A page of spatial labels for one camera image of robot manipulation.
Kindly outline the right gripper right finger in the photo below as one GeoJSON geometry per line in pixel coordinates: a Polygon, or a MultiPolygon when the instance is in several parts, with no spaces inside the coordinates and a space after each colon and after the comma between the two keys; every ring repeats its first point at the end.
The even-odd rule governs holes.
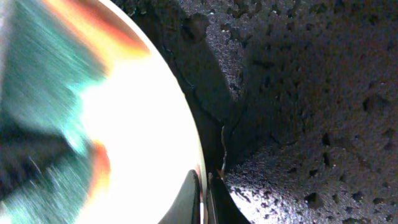
{"type": "Polygon", "coordinates": [[[208,173],[208,185],[207,185],[207,211],[208,211],[208,224],[218,224],[218,215],[216,212],[215,197],[212,185],[213,174],[208,173]]]}

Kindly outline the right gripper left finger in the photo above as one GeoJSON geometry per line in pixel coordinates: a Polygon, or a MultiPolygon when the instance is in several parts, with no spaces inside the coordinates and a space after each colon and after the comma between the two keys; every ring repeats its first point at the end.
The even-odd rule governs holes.
{"type": "Polygon", "coordinates": [[[188,171],[176,199],[159,224],[200,224],[200,185],[194,170],[188,171]]]}

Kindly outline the light blue plate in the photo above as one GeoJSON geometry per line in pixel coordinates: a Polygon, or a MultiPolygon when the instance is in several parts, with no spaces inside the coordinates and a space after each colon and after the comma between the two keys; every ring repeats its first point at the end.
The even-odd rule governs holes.
{"type": "Polygon", "coordinates": [[[120,160],[123,172],[116,178],[124,180],[129,189],[121,202],[129,215],[114,223],[159,223],[190,170],[199,180],[203,223],[206,170],[192,112],[167,62],[136,26],[149,41],[150,52],[134,61],[135,70],[127,83],[132,116],[121,128],[122,141],[117,142],[115,136],[109,138],[110,148],[124,154],[120,160]]]}

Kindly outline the green yellow sponge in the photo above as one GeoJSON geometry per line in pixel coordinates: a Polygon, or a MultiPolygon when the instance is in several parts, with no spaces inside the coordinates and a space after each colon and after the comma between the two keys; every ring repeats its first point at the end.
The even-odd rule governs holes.
{"type": "Polygon", "coordinates": [[[110,136],[149,41],[113,1],[1,2],[1,222],[114,223],[129,189],[110,136]]]}

